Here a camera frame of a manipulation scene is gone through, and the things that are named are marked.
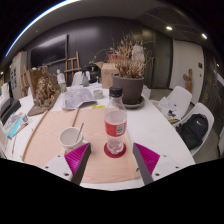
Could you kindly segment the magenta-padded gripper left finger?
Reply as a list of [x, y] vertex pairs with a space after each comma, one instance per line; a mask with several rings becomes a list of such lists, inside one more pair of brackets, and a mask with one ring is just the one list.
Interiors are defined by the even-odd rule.
[[82, 181], [90, 154], [91, 144], [86, 143], [66, 155], [56, 155], [43, 166], [43, 169], [79, 185]]

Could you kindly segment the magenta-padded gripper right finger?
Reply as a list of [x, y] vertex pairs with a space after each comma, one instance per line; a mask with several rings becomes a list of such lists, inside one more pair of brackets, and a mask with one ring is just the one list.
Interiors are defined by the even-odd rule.
[[138, 143], [133, 144], [133, 154], [145, 185], [181, 169], [181, 166], [170, 156], [159, 155]]

